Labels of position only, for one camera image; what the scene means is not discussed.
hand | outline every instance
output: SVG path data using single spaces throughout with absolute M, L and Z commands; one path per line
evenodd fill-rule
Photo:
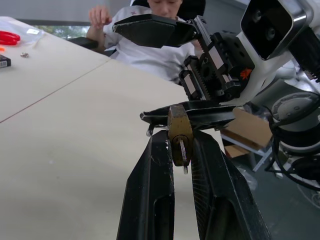
M 96 6 L 89 11 L 91 25 L 96 29 L 102 29 L 112 22 L 112 16 L 106 6 Z

person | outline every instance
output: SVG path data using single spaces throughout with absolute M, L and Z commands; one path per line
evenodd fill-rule
M 98 41 L 97 52 L 116 46 L 111 56 L 125 64 L 149 72 L 160 78 L 178 83 L 179 73 L 183 69 L 185 59 L 195 55 L 195 47 L 187 43 L 181 47 L 163 46 L 153 48 L 138 46 L 130 40 L 112 31 L 114 23 L 134 15 L 154 14 L 165 18 L 183 21 L 177 16 L 183 0 L 147 0 L 150 8 L 144 6 L 128 6 L 122 8 L 114 17 L 106 6 L 98 5 L 89 11 L 91 27 L 87 38 Z

small black box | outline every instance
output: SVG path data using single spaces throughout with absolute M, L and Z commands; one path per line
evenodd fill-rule
M 10 58 L 0 55 L 0 69 L 11 66 Z

window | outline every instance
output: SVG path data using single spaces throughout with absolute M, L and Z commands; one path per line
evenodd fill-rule
M 35 28 L 44 30 L 45 32 L 55 35 L 62 39 L 74 39 L 78 37 L 85 37 L 89 26 L 48 26 L 35 25 Z

black cable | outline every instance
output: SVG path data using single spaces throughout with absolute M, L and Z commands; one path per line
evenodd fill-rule
M 275 163 L 275 158 L 273 157 L 272 160 L 270 161 L 270 163 L 268 164 L 268 166 L 264 169 L 264 171 L 268 172 L 268 173 L 274 173 L 274 174 L 283 174 L 284 172 L 281 170 L 272 170 L 272 166 Z M 295 174 L 294 171 L 287 171 L 289 174 Z
M 315 110 L 317 110 L 320 107 L 320 95 L 317 94 L 317 96 L 318 96 L 319 100 L 311 108 L 301 112 L 299 115 L 297 115 L 295 117 L 292 117 L 292 118 L 290 118 L 288 120 L 282 120 L 282 121 L 279 121 L 279 122 L 276 122 L 276 123 L 273 122 L 273 124 L 270 126 L 270 128 L 275 129 L 275 128 L 280 127 L 280 126 L 294 124 L 295 122 L 298 122 L 298 121 L 306 118 L 310 114 L 312 114 Z M 266 108 L 270 112 L 271 117 L 272 117 L 273 114 L 272 114 L 271 110 L 266 106 L 263 106 L 263 107 Z
M 270 112 L 270 117 L 268 119 L 269 124 L 270 124 L 270 130 L 273 134 L 273 141 L 272 141 L 272 155 L 273 155 L 273 159 L 272 159 L 272 164 L 274 162 L 276 162 L 279 166 L 279 168 L 281 169 L 281 173 L 284 174 L 287 178 L 289 178 L 290 180 L 294 181 L 297 184 L 300 184 L 302 186 L 304 186 L 305 188 L 314 190 L 319 192 L 320 191 L 320 187 L 316 187 L 316 186 L 312 186 L 308 183 L 305 183 L 304 181 L 301 181 L 299 179 L 296 179 L 295 177 L 291 176 L 290 173 L 285 170 L 284 166 L 281 164 L 279 158 L 278 158 L 278 154 L 279 154 L 279 140 L 277 138 L 277 134 L 275 133 L 276 129 L 280 126 L 284 126 L 284 125 L 289 125 L 289 124 L 293 124 L 297 121 L 300 121 L 302 119 L 304 119 L 305 117 L 309 116 L 310 114 L 312 114 L 315 110 L 317 110 L 317 108 L 320 106 L 320 100 L 316 102 L 316 104 L 314 104 L 314 106 L 312 108 L 310 108 L 309 110 L 303 112 L 302 114 L 299 114 L 298 116 L 291 118 L 289 120 L 283 120 L 280 122 L 275 123 L 274 119 L 273 119 L 273 115 L 271 110 L 264 106 L 269 112 Z
M 305 183 L 304 181 L 298 180 L 295 177 L 291 176 L 287 170 L 285 170 L 284 166 L 280 163 L 279 159 L 278 159 L 278 152 L 279 152 L 279 141 L 277 140 L 277 138 L 275 137 L 273 139 L 273 143 L 272 143 L 272 152 L 273 152 L 273 157 L 275 162 L 278 164 L 279 168 L 283 171 L 283 174 L 289 178 L 290 180 L 294 181 L 297 184 L 300 184 L 302 186 L 304 186 L 307 189 L 311 189 L 314 191 L 319 192 L 320 191 L 320 187 L 316 187 L 316 186 L 312 186 L 308 183 Z

